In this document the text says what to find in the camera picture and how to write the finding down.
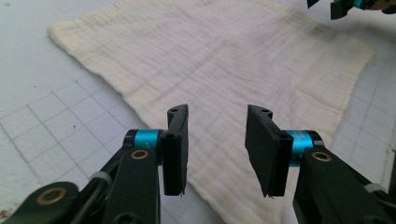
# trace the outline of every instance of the white cloth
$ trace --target white cloth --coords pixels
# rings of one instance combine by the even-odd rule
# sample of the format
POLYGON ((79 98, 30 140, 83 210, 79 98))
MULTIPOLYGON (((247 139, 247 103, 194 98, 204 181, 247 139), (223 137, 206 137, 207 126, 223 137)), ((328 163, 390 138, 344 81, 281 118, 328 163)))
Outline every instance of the white cloth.
POLYGON ((103 77, 152 128, 190 106, 188 180, 228 223, 280 223, 285 198, 263 198, 244 147, 248 104, 280 129, 316 130, 327 147, 372 52, 268 0, 121 0, 50 37, 103 77))

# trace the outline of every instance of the towel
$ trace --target towel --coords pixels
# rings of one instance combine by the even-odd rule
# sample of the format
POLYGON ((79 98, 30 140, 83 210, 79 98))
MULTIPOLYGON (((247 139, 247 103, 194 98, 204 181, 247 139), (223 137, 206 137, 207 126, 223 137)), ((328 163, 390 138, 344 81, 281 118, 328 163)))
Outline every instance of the towel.
POLYGON ((48 29, 103 77, 150 128, 190 108, 188 181, 227 223, 280 223, 244 147, 248 105, 280 129, 315 130, 328 148, 372 51, 303 12, 268 0, 120 0, 48 29))

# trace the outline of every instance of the floor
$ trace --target floor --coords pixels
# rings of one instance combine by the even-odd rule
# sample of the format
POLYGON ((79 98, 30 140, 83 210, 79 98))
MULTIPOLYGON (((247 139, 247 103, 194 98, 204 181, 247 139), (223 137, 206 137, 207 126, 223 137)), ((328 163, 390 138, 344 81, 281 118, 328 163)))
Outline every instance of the floor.
MULTIPOLYGON (((332 150, 387 187, 395 143, 395 16, 352 9, 330 21, 330 2, 309 10, 302 0, 277 0, 365 42, 375 51, 353 92, 332 150)), ((0 178, 2 214, 30 192, 60 180, 82 188, 120 148, 131 128, 146 125, 101 78, 50 42, 46 29, 111 0, 0 0, 0 178)), ((223 223, 188 185, 162 196, 163 223, 223 223)))

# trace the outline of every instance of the cloth fold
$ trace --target cloth fold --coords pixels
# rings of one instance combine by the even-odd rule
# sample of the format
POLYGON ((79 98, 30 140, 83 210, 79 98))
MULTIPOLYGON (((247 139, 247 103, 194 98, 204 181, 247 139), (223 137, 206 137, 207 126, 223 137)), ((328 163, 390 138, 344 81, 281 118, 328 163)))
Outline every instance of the cloth fold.
POLYGON ((190 107, 188 180, 227 223, 280 223, 284 198, 262 197, 244 147, 248 104, 280 129, 317 131, 328 148, 359 73, 361 42, 268 0, 121 0, 49 36, 103 77, 152 128, 190 107))

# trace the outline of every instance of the tile floor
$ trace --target tile floor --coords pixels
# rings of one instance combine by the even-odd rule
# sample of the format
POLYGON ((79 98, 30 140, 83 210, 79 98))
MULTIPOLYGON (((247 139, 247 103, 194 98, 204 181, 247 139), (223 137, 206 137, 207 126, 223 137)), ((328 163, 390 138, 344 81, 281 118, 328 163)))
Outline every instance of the tile floor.
MULTIPOLYGON (((373 182, 389 182, 396 123, 396 21, 358 9, 330 21, 330 2, 307 10, 301 0, 277 0, 370 45, 332 149, 373 182)), ((0 209, 58 180, 81 188, 120 147, 130 128, 146 125, 120 95, 57 48, 46 35, 110 0, 0 0, 0 209)), ((163 223, 223 223, 188 185, 183 198, 162 197, 163 223)))

